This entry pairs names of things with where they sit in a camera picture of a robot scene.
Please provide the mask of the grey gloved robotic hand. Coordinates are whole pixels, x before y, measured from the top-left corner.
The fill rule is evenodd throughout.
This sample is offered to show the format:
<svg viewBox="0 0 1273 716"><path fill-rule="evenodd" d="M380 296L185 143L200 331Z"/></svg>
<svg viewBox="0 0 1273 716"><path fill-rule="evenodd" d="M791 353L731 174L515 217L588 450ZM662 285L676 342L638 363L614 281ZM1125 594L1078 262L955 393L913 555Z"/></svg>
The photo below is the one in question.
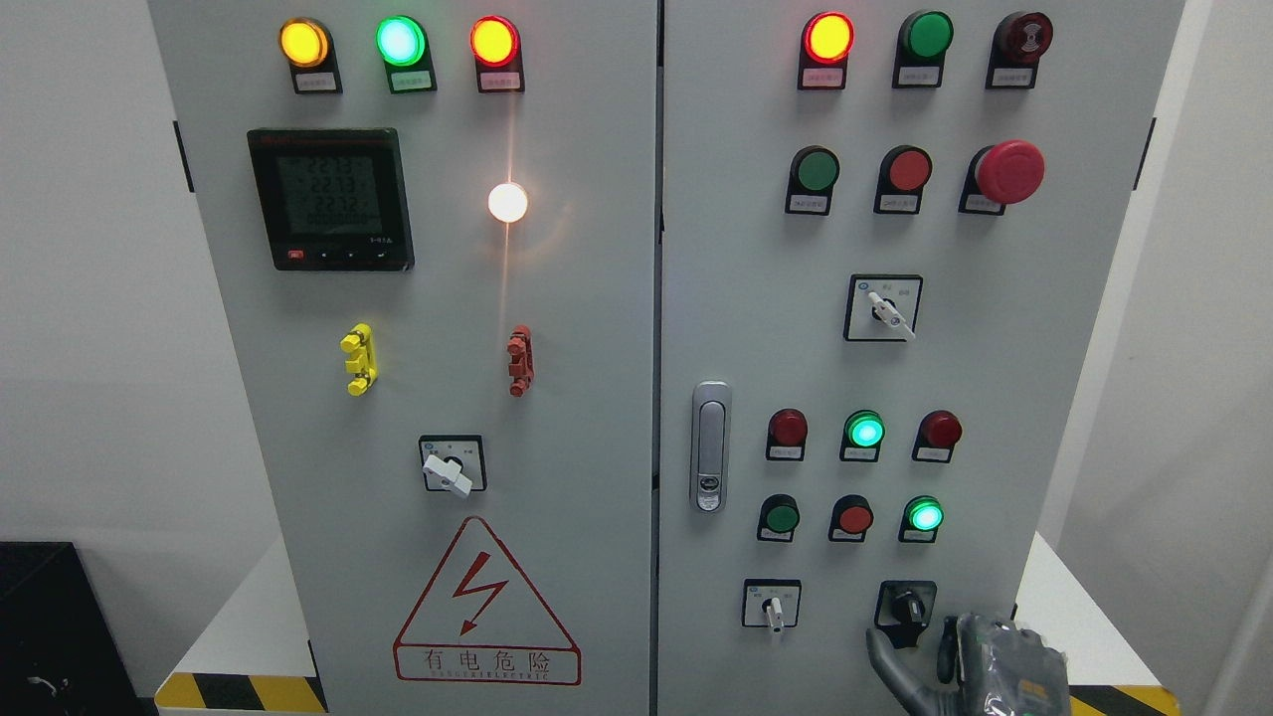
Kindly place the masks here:
<svg viewBox="0 0 1273 716"><path fill-rule="evenodd" d="M909 715L1071 715L1067 657L1041 634L1013 620L965 613L946 617L938 647L938 680L959 691L934 691L894 655L885 631L864 631L876 671Z"/></svg>

